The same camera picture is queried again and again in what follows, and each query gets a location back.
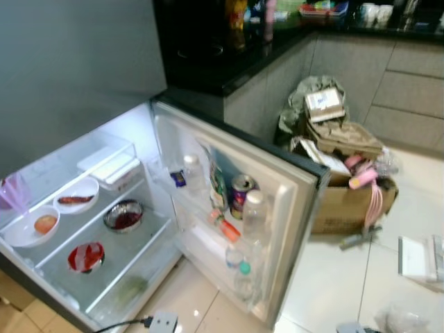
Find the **white bowl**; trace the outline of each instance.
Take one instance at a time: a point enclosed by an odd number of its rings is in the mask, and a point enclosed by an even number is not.
[[[59,198],[63,196],[94,196],[91,201],[87,203],[79,203],[75,205],[63,205],[58,202]],[[92,177],[86,177],[79,180],[70,188],[64,190],[61,194],[56,196],[53,200],[53,205],[61,214],[80,214],[86,212],[99,199],[99,183]]]
[[[34,223],[44,215],[51,215],[57,218],[57,222],[46,234],[39,233],[34,228]],[[37,208],[34,212],[28,213],[19,220],[12,223],[4,232],[6,243],[15,248],[32,248],[47,242],[57,231],[60,222],[60,213],[53,206],[45,205]]]

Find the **green bottle cap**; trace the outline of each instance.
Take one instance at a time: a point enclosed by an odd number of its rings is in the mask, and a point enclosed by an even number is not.
[[[241,262],[241,264],[239,265],[239,270],[244,275],[250,274],[251,272],[250,264],[248,262]]]

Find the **black countertop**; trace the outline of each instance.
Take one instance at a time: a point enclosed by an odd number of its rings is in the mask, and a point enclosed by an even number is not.
[[[360,20],[358,10],[358,7],[350,7],[348,14],[339,22],[314,24],[299,15],[294,15],[285,22],[275,22],[273,40],[268,44],[263,43],[259,37],[263,33],[257,32],[260,29],[258,25],[246,26],[241,36],[246,45],[242,52],[228,50],[211,60],[183,59],[176,53],[164,53],[166,79],[169,85],[179,88],[227,96],[291,47],[316,32],[367,35],[444,45],[443,31],[438,29],[439,16],[425,15],[426,19],[419,17],[407,24],[405,19],[396,17],[393,13],[387,25],[368,27]]]

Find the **white tile floor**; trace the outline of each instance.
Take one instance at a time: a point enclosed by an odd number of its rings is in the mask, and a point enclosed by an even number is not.
[[[398,275],[398,237],[444,235],[444,161],[394,150],[402,163],[400,195],[371,244],[339,250],[340,237],[311,237],[293,277],[275,333],[335,333],[339,323],[376,328],[375,314],[390,302],[430,320],[444,332],[444,294]],[[212,287],[187,261],[157,290],[141,315],[153,309],[179,314],[177,333],[269,333]],[[132,327],[128,333],[144,333]]]

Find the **power cord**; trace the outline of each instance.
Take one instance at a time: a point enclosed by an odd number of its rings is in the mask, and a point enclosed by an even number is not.
[[[144,318],[144,319],[133,319],[132,321],[122,321],[121,323],[117,323],[117,324],[102,328],[99,331],[95,331],[95,333],[102,333],[102,332],[111,330],[114,327],[124,326],[124,325],[132,325],[132,324],[144,324],[144,326],[146,328],[149,328],[151,326],[152,322],[153,322],[152,316],[149,316],[148,318]]]

